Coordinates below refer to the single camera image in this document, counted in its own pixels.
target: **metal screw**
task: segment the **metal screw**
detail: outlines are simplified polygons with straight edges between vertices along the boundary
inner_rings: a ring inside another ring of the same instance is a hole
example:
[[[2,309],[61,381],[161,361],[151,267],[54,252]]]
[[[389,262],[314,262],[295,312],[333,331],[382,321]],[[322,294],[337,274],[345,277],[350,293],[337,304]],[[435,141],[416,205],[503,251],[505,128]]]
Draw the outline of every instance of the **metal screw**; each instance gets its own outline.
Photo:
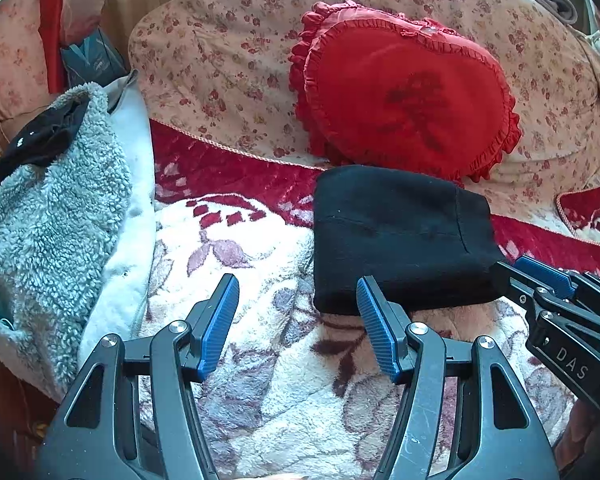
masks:
[[[187,322],[183,320],[173,321],[169,325],[169,331],[174,334],[179,334],[180,332],[184,332],[187,329]]]
[[[110,348],[118,344],[118,336],[115,334],[107,334],[100,340],[100,344],[104,348]]]
[[[478,345],[480,345],[482,348],[493,348],[494,346],[496,346],[496,342],[489,337],[488,335],[481,335],[478,338]]]
[[[415,323],[411,323],[409,325],[409,330],[411,330],[411,332],[413,332],[414,334],[424,335],[429,331],[429,327],[424,323],[416,321]]]

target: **sherpa fleece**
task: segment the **sherpa fleece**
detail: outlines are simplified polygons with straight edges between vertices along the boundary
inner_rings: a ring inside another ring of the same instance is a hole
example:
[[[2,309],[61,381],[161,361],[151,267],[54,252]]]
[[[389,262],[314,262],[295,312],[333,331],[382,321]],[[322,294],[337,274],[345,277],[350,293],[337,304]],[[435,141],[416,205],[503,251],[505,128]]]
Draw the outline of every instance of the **sherpa fleece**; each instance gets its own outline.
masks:
[[[0,359],[50,397],[77,373],[77,349],[103,285],[131,193],[130,173],[96,83],[69,149],[48,168],[19,167],[0,184]]]

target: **blue textured pad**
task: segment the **blue textured pad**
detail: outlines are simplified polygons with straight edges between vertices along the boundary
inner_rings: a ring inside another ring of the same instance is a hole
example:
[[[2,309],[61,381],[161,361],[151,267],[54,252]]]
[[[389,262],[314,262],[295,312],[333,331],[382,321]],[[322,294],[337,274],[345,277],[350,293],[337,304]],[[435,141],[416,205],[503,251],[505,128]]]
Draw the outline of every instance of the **blue textured pad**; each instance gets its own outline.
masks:
[[[547,284],[561,300],[572,300],[576,291],[569,277],[547,264],[534,260],[529,256],[520,256],[513,264],[514,268],[528,274],[532,278]]]
[[[401,374],[398,366],[396,341],[384,320],[376,298],[369,290],[364,278],[358,280],[356,299],[378,365],[389,376],[391,382],[395,383]]]
[[[218,307],[209,322],[205,335],[202,337],[200,364],[197,368],[201,382],[218,366],[226,335],[234,320],[235,309],[238,307],[239,296],[240,286],[238,280],[234,278],[218,302]]]

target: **folded black fabric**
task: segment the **folded black fabric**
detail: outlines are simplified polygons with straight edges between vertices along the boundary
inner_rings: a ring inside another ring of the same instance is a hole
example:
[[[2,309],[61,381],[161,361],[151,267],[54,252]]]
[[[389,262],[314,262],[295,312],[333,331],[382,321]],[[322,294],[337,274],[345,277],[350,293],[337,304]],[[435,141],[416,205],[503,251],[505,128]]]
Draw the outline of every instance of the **folded black fabric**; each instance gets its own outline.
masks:
[[[405,310],[485,303],[504,257],[489,205],[446,180],[368,166],[329,170],[314,195],[315,307],[358,316],[356,283],[375,277]]]
[[[0,184],[23,164],[46,168],[64,153],[78,133],[88,105],[88,99],[70,101],[30,120],[0,157]]]

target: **folded black garment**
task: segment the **folded black garment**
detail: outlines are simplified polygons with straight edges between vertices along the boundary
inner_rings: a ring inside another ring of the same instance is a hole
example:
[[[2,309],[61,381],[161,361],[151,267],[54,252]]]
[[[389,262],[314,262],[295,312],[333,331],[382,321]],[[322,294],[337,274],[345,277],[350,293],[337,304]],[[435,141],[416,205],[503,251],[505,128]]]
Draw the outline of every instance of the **folded black garment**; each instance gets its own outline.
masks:
[[[88,99],[69,101],[30,120],[0,157],[0,184],[19,166],[33,164],[46,168],[64,153],[78,133],[88,105]]]
[[[344,166],[314,195],[315,307],[358,316],[356,284],[372,275],[405,310],[485,303],[489,268],[504,257],[489,205],[452,182],[407,171]]]

